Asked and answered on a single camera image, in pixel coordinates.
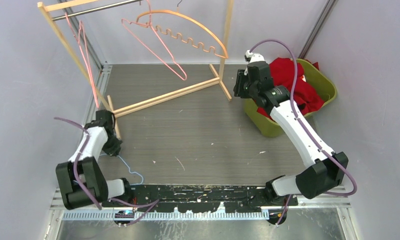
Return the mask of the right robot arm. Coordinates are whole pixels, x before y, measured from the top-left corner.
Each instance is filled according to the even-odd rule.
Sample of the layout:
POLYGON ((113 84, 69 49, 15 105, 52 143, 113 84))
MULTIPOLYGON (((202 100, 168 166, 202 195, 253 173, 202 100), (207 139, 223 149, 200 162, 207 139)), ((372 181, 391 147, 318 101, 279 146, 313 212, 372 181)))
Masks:
POLYGON ((297 104, 291 101, 288 89, 274 85, 265 61, 250 62, 246 69, 239 69, 233 91, 236 97, 252 99, 265 110, 291 140, 305 166, 297 175, 283 175, 265 184, 269 204, 279 205, 288 195, 313 199, 342 183, 348 157, 344 152, 334 152, 317 135, 297 104))

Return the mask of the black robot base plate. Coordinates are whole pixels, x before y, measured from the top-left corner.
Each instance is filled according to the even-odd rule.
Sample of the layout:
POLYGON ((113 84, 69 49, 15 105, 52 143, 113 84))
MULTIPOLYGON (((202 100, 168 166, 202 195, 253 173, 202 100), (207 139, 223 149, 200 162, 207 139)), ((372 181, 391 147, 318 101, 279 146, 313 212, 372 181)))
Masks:
POLYGON ((103 207, 123 207, 120 201, 142 206, 158 201, 153 211, 171 213, 214 213, 223 205, 226 213, 255 213, 264 207, 284 208, 297 206, 294 198, 273 198, 268 189, 260 185, 133 185, 130 194, 117 197, 117 201, 104 201, 103 207))

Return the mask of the pink hanger with poppy skirt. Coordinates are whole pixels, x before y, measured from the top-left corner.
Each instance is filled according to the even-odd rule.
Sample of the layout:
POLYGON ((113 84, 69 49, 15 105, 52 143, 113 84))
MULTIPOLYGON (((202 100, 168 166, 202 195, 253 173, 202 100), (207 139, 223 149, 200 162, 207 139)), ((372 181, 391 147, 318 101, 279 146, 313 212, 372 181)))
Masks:
POLYGON ((186 81, 188 75, 184 68, 176 61, 170 48, 164 42, 154 29, 153 21, 153 8, 150 0, 146 0, 146 13, 147 20, 131 20, 127 18, 121 19, 122 27, 129 33, 131 37, 135 39, 149 54, 151 54, 159 64, 162 64, 167 70, 172 72, 178 79, 186 81), (143 28, 147 32, 148 37, 152 37, 153 40, 147 40, 147 37, 142 37, 137 34, 134 27, 143 28))

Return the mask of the pink wire hanger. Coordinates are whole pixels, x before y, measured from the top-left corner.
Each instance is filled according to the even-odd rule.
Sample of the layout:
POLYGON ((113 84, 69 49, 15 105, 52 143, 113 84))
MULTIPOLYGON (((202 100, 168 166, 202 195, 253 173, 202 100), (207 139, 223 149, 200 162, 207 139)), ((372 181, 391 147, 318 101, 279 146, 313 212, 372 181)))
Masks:
POLYGON ((73 37, 75 38, 75 40, 78 44, 78 47, 79 47, 79 50, 80 50, 80 53, 82 56, 82 60, 84 62, 84 65, 85 65, 85 68, 87 71, 88 81, 89 81, 89 84, 92 89, 92 96, 93 96, 93 99, 95 102, 95 106, 96 106, 96 109, 99 110, 100 104, 99 104, 99 100, 98 100, 97 87, 94 82, 92 67, 91 67, 91 63, 90 63, 90 57, 89 57, 89 51, 88 51, 88 47, 87 47, 87 38, 86 38, 86 34, 85 34, 84 24, 80 20, 78 22, 78 29, 76 32, 73 29, 73 27, 71 26, 71 21, 70 21, 69 15, 67 13, 65 14, 65 19, 68 23, 70 30, 72 31, 73 37))

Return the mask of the blue wire hanger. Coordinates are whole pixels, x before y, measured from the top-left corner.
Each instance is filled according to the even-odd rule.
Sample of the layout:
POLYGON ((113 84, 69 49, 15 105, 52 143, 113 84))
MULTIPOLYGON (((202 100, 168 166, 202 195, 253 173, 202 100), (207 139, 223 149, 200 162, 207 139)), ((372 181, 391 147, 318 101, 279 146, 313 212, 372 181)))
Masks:
POLYGON ((134 184, 135 186, 142 185, 145 182, 144 176, 142 174, 140 174, 139 172, 137 172, 137 171, 132 171, 130 165, 126 162, 126 160, 122 156, 117 155, 116 158, 120 159, 121 162, 127 167, 127 170, 128 170, 129 174, 137 175, 138 177, 140 177, 140 182, 139 183, 135 183, 134 184))

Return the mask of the red garment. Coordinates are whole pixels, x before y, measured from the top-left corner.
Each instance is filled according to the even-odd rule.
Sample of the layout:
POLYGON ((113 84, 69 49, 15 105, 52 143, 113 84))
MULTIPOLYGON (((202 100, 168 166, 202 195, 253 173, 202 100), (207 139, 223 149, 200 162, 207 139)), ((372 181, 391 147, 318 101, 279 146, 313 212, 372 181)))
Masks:
MULTIPOLYGON (((291 91, 294 81, 293 60, 278 57, 269 64, 269 67, 274 84, 276 86, 284 86, 288 91, 291 91)), ((325 99, 308 83, 311 79, 312 77, 305 74, 304 67, 298 62, 294 101, 303 115, 318 111, 325 102, 325 99)))

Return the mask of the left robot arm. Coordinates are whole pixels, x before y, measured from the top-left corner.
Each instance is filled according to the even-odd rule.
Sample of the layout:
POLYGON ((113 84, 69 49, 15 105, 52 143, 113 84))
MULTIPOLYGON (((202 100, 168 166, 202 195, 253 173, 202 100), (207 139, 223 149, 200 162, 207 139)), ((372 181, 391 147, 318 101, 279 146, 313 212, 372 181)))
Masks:
POLYGON ((74 210, 95 205, 101 209, 102 203, 113 198, 121 206, 129 206, 134 200, 129 181, 124 177, 105 179, 98 164, 101 154, 117 157, 122 149, 122 141, 115 133, 114 113, 106 109, 98 110, 95 119, 85 125, 62 117, 58 119, 83 131, 74 154, 55 168, 64 207, 74 210))

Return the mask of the wooden hanger with metal hook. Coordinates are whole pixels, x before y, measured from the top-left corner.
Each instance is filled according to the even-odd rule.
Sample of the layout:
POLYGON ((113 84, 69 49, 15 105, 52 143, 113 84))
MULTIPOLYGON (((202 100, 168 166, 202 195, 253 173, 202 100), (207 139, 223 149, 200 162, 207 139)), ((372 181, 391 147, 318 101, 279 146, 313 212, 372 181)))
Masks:
POLYGON ((140 13, 136 19, 135 23, 139 25, 140 27, 150 29, 153 31, 153 34, 156 36, 156 38, 159 40, 159 42, 162 44, 162 46, 166 49, 168 53, 170 53, 169 48, 167 45, 163 42, 163 39, 161 38, 161 35, 163 36, 168 36, 171 39, 178 40, 183 44, 190 45, 194 49, 199 49, 204 53, 212 54, 217 58, 227 60, 229 58, 229 53, 227 50, 226 45, 224 42, 213 32, 211 31, 207 26, 199 22, 198 20, 180 13, 176 10, 170 10, 170 9, 152 9, 150 8, 149 10, 140 13), (199 29, 205 34, 213 39, 213 42, 215 45, 207 45, 202 41, 197 41, 193 37, 184 35, 181 32, 178 31, 173 31, 170 28, 164 28, 158 24, 153 23, 153 16, 154 15, 169 15, 176 17, 178 19, 182 19, 185 22, 188 22, 195 26, 195 29, 199 29))

